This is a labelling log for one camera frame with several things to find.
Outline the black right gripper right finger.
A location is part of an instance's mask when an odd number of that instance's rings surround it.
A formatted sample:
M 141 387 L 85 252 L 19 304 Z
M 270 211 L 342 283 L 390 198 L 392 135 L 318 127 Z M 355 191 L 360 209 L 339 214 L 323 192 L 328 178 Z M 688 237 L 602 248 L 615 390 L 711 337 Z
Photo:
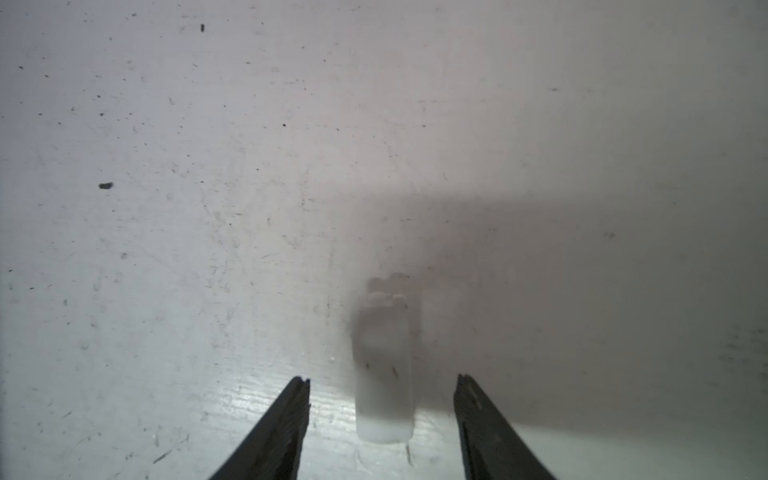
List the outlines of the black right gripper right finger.
M 467 480 L 555 479 L 473 377 L 457 377 L 453 405 Z

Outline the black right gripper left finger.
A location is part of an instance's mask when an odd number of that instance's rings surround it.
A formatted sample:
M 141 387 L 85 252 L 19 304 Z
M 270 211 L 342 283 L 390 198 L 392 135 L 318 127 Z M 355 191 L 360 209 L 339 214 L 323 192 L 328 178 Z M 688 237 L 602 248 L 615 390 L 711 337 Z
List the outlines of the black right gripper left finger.
M 310 380 L 292 378 L 211 480 L 296 480 L 309 425 Z

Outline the white battery compartment cover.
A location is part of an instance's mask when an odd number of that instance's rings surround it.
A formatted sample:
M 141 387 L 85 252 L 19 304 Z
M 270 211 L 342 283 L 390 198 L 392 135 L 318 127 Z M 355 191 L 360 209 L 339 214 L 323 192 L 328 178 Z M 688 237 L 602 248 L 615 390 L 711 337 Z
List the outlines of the white battery compartment cover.
M 415 407 L 405 276 L 368 281 L 353 318 L 351 346 L 358 437 L 383 445 L 409 442 Z

